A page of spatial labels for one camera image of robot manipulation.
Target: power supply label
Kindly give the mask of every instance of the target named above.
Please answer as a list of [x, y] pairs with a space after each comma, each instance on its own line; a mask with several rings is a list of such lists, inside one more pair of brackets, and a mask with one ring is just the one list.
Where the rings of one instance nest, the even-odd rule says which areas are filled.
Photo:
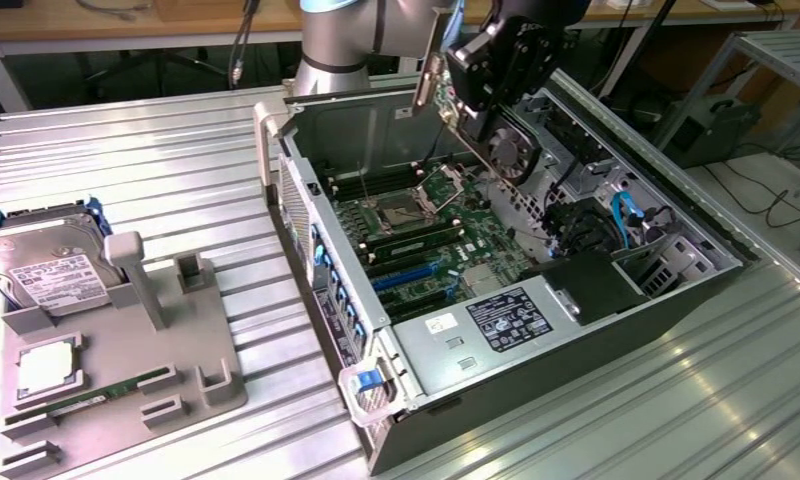
[[492, 350], [506, 352], [552, 331], [524, 288], [466, 307]]
[[67, 307], [107, 296], [104, 282], [85, 255], [13, 268], [9, 273], [33, 301], [45, 309]]

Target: slotted aluminum surface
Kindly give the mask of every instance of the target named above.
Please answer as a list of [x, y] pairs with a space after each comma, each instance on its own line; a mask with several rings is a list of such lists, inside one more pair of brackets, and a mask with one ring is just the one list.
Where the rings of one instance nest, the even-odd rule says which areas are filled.
[[[92, 192], [116, 231], [148, 238], [147, 268], [203, 252], [250, 391], [240, 410], [63, 478], [367, 477], [262, 198], [250, 112], [272, 94], [4, 116], [0, 206]], [[773, 262], [659, 341], [380, 478], [759, 475], [800, 478], [800, 284]]]
[[800, 85], [800, 30], [747, 32], [739, 35], [735, 46]]

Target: blue pcie slot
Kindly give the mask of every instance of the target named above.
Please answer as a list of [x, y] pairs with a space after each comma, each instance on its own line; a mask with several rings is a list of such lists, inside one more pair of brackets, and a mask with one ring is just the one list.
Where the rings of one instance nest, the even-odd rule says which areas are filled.
[[374, 290], [376, 290], [376, 292], [382, 292], [383, 290], [388, 290], [390, 288], [396, 287], [398, 285], [403, 285], [404, 283], [410, 283], [432, 276], [438, 270], [439, 262], [432, 262], [426, 267], [408, 270], [388, 278], [376, 280], [371, 283], [371, 285], [374, 286]]

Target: motherboard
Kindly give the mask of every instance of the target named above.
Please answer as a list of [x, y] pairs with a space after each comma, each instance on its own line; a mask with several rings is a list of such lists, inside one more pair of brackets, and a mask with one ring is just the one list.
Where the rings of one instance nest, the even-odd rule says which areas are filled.
[[392, 322], [511, 285], [534, 265], [490, 209], [479, 171], [420, 167], [415, 186], [335, 204]]

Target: hard disk drive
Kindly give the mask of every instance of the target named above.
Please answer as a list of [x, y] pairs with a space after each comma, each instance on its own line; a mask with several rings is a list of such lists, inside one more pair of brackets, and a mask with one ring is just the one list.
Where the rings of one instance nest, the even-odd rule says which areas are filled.
[[0, 291], [13, 308], [63, 316], [109, 302], [124, 276], [104, 259], [108, 229], [81, 203], [0, 216]]

